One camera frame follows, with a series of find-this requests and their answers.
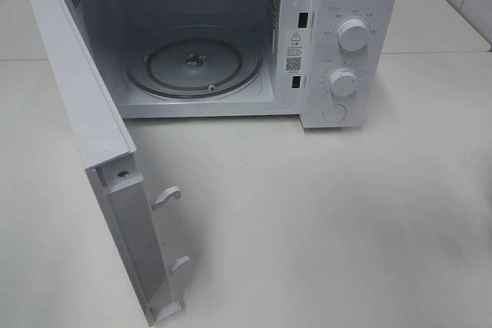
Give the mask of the white microwave door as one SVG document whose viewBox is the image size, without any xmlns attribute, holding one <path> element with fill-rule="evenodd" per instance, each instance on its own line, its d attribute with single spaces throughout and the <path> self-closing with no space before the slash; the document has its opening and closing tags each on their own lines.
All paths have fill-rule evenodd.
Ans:
<svg viewBox="0 0 492 328">
<path fill-rule="evenodd" d="M 190 259 L 166 265 L 153 212 L 181 190 L 145 193 L 136 147 L 72 16 L 71 0 L 30 0 L 85 174 L 149 326 L 181 309 L 172 278 Z"/>
</svg>

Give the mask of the round white door button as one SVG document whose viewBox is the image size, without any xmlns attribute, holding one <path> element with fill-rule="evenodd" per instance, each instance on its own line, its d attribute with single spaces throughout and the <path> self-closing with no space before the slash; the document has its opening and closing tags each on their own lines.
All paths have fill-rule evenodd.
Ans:
<svg viewBox="0 0 492 328">
<path fill-rule="evenodd" d="M 347 116 L 347 109 L 342 104 L 333 104 L 323 112 L 323 118 L 330 124 L 340 124 Z"/>
</svg>

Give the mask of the glass microwave turntable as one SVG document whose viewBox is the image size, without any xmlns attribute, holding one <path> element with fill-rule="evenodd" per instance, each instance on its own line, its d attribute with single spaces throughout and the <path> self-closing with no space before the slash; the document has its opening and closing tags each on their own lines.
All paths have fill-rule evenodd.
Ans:
<svg viewBox="0 0 492 328">
<path fill-rule="evenodd" d="M 242 88 L 263 63 L 251 33 L 186 25 L 142 34 L 125 46 L 125 72 L 141 90 L 161 98 L 211 98 Z"/>
</svg>

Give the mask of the white warning label sticker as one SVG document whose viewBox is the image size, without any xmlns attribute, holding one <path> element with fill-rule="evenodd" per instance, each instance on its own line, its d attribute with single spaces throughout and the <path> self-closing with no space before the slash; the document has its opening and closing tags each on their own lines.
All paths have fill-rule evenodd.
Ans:
<svg viewBox="0 0 492 328">
<path fill-rule="evenodd" d="M 306 28 L 290 28 L 284 33 L 282 50 L 283 72 L 294 74 L 304 69 L 304 56 L 309 44 Z"/>
</svg>

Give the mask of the lower white timer knob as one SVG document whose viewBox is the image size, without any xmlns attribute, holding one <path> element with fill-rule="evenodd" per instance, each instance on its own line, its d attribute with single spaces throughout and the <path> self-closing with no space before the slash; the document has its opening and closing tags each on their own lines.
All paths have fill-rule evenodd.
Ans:
<svg viewBox="0 0 492 328">
<path fill-rule="evenodd" d="M 331 93 L 338 97 L 347 97 L 357 89 L 357 76 L 348 68 L 333 71 L 329 76 Z"/>
</svg>

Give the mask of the white microwave oven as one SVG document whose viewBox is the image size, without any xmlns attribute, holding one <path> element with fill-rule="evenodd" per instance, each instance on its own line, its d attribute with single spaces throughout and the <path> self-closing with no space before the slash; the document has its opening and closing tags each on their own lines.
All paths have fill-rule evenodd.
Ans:
<svg viewBox="0 0 492 328">
<path fill-rule="evenodd" d="M 118 112 L 123 118 L 297 116 L 306 129 L 357 127 L 363 123 L 395 0 L 71 0 L 72 16 Z M 337 27 L 352 17 L 370 27 L 367 44 L 345 51 Z M 142 34 L 186 25 L 213 25 L 251 33 L 261 42 L 263 63 L 248 84 L 211 98 L 178 100 L 141 90 L 125 72 L 125 46 Z M 306 28 L 309 44 L 302 72 L 283 72 L 284 33 Z M 331 93 L 329 76 L 341 68 L 357 76 L 347 97 Z M 323 118 L 342 104 L 340 124 Z"/>
</svg>

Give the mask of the upper white power knob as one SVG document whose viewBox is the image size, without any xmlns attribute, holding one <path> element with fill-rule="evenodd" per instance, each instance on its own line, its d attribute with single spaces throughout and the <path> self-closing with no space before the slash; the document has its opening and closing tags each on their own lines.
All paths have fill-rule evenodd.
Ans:
<svg viewBox="0 0 492 328">
<path fill-rule="evenodd" d="M 368 42 L 369 24 L 358 17 L 347 18 L 337 27 L 337 40 L 345 51 L 358 51 Z"/>
</svg>

